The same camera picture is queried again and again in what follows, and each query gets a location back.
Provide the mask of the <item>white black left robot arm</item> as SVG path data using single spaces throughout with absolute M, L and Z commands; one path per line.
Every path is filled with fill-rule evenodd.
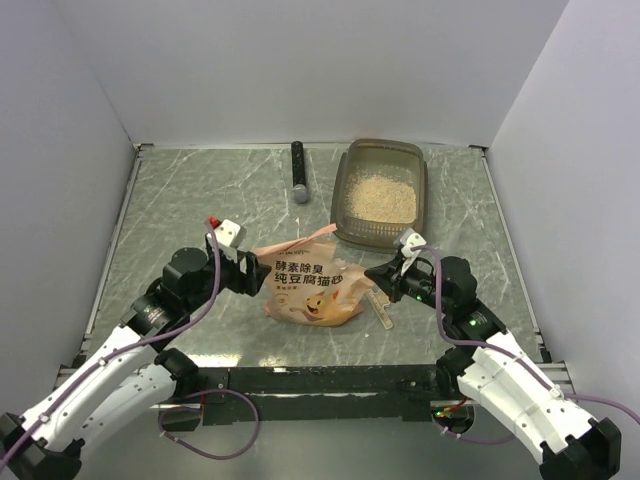
M 74 478 L 81 454 L 153 404 L 207 395 L 196 364 L 170 342 L 224 289 L 257 295 L 271 269 L 251 252 L 175 252 L 94 355 L 42 402 L 1 417 L 1 465 L 20 479 Z

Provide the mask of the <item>orange cat litter bag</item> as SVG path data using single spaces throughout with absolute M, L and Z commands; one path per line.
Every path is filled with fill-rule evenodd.
M 373 282 L 363 267 L 335 256 L 334 242 L 322 240 L 336 230 L 330 224 L 307 237 L 253 250 L 259 262 L 271 268 L 265 280 L 268 316 L 339 327 L 364 310 L 361 300 Z

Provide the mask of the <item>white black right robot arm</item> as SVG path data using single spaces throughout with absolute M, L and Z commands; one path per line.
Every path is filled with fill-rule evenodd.
M 467 260 L 409 267 L 397 255 L 366 270 L 391 302 L 410 297 L 440 309 L 438 327 L 450 348 L 438 360 L 436 384 L 448 398 L 479 404 L 532 455 L 544 479 L 610 479 L 620 470 L 622 434 L 575 403 L 519 346 L 476 295 Z

